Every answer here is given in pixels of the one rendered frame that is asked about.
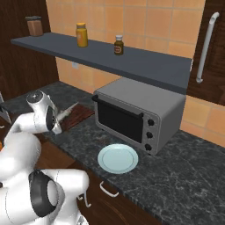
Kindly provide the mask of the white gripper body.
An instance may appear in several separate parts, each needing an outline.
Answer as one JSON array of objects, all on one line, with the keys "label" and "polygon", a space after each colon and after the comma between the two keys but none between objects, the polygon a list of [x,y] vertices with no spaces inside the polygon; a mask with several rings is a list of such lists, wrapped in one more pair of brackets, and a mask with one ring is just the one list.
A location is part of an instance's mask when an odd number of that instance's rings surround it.
[{"label": "white gripper body", "polygon": [[54,134],[60,134],[62,132],[61,125],[58,121],[55,122],[52,131],[54,132]]}]

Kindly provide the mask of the grey knife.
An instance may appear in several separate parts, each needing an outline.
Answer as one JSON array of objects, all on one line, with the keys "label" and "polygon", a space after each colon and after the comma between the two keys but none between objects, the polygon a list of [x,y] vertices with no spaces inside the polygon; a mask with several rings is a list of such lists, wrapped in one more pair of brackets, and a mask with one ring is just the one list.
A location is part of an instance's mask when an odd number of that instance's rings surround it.
[{"label": "grey knife", "polygon": [[76,106],[76,104],[73,104],[73,105],[71,105],[69,108],[60,111],[60,112],[57,114],[57,120],[58,120],[59,122],[63,121],[67,116],[70,115],[70,113],[72,112],[72,110],[73,110],[73,108],[74,108],[75,106]]}]

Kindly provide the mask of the dark wooden cutting board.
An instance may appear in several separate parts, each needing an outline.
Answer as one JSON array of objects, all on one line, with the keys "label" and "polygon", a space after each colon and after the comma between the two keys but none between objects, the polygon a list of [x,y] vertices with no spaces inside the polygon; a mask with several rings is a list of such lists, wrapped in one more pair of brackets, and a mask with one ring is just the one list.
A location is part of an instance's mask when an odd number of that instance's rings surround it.
[{"label": "dark wooden cutting board", "polygon": [[67,117],[65,117],[60,123],[62,131],[70,130],[73,126],[76,126],[83,120],[89,118],[93,113],[93,110],[84,105],[76,105],[72,109],[71,113]]}]

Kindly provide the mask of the open wooden drawer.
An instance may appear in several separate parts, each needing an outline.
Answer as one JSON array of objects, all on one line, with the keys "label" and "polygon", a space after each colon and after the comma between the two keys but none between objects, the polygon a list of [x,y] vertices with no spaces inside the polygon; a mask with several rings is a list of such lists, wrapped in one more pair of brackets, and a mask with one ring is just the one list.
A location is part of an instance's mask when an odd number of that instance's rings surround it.
[{"label": "open wooden drawer", "polygon": [[41,154],[36,163],[37,169],[66,169],[75,160],[58,149],[51,142],[44,142],[41,145]]}]

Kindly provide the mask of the pale blue plate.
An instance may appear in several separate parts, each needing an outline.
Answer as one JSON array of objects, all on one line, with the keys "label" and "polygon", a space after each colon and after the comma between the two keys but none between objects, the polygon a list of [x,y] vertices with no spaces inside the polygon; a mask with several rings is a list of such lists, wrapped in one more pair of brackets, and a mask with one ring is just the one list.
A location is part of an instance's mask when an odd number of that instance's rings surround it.
[{"label": "pale blue plate", "polygon": [[125,144],[111,144],[98,153],[100,167],[112,174],[130,172],[138,164],[139,157],[136,151]]}]

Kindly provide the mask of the dark wooden drawer front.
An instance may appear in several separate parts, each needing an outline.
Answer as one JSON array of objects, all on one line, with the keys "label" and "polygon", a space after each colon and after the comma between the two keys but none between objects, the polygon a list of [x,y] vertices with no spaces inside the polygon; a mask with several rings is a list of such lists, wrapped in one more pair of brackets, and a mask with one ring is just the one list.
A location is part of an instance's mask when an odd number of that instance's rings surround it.
[{"label": "dark wooden drawer front", "polygon": [[162,225],[122,194],[113,198],[104,193],[99,186],[101,179],[91,170],[86,170],[77,162],[71,164],[70,168],[84,170],[90,178],[87,199],[91,207],[87,207],[84,200],[77,202],[90,225]]}]

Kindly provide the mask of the dark wooden tall cupboard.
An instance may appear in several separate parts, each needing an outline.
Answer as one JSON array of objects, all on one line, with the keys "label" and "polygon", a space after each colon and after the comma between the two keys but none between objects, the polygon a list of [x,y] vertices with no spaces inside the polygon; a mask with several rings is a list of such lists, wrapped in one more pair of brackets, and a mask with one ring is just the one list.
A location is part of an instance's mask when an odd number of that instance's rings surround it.
[{"label": "dark wooden tall cupboard", "polygon": [[41,16],[43,31],[50,25],[46,0],[0,0],[0,92],[4,100],[59,80],[55,58],[11,44],[29,35],[26,16]]}]

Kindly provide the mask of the yellow bottle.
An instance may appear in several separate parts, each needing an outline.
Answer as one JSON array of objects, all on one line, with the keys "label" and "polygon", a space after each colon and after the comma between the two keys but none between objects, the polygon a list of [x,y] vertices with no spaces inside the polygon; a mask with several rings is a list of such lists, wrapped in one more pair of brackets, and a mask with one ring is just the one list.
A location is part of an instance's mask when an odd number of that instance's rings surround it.
[{"label": "yellow bottle", "polygon": [[85,23],[77,23],[76,24],[76,39],[77,45],[79,47],[87,47],[88,46],[88,35]]}]

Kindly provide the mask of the small brown bottle white cap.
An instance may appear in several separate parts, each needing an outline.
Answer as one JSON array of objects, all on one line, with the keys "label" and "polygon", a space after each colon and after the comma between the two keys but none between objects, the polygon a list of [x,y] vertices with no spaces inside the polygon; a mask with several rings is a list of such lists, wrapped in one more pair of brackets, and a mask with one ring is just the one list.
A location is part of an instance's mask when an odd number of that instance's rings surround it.
[{"label": "small brown bottle white cap", "polygon": [[124,43],[123,43],[122,39],[123,39],[122,35],[116,36],[116,41],[114,42],[114,53],[116,55],[122,55],[123,54]]}]

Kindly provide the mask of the brown jar with dark lid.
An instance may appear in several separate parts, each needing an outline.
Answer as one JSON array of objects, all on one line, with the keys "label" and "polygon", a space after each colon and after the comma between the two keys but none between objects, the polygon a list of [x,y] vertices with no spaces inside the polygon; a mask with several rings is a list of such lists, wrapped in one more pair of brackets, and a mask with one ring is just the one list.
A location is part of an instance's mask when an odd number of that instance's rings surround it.
[{"label": "brown jar with dark lid", "polygon": [[30,16],[25,18],[28,30],[31,36],[41,36],[43,34],[41,17],[40,16]]}]

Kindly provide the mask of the grey toaster oven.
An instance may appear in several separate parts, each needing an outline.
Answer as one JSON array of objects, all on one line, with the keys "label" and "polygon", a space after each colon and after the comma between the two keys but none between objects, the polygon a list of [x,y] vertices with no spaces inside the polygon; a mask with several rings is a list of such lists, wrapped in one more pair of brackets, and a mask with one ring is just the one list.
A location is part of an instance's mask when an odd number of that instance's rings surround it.
[{"label": "grey toaster oven", "polygon": [[184,95],[125,77],[95,90],[91,99],[98,127],[151,155],[179,130],[185,107]]}]

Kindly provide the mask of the dark wooden cupboard door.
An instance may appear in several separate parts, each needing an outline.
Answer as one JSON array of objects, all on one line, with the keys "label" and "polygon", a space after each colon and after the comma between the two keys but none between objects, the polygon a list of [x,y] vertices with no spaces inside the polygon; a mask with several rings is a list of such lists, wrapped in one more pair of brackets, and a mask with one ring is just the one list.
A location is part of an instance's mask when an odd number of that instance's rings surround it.
[{"label": "dark wooden cupboard door", "polygon": [[[196,77],[209,20],[216,12],[219,13],[219,17],[214,22],[202,73],[203,81],[197,83]],[[187,94],[225,106],[225,0],[206,0],[205,2]]]}]

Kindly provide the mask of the dark grey wall shelf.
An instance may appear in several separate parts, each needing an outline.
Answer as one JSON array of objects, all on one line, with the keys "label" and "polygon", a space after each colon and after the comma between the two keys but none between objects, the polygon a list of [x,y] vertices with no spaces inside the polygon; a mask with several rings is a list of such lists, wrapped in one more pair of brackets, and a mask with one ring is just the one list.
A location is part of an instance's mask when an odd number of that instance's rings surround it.
[{"label": "dark grey wall shelf", "polygon": [[11,43],[180,94],[186,93],[190,78],[192,60],[170,54],[125,47],[124,54],[116,55],[113,44],[89,40],[87,47],[79,47],[75,37],[59,33]]}]

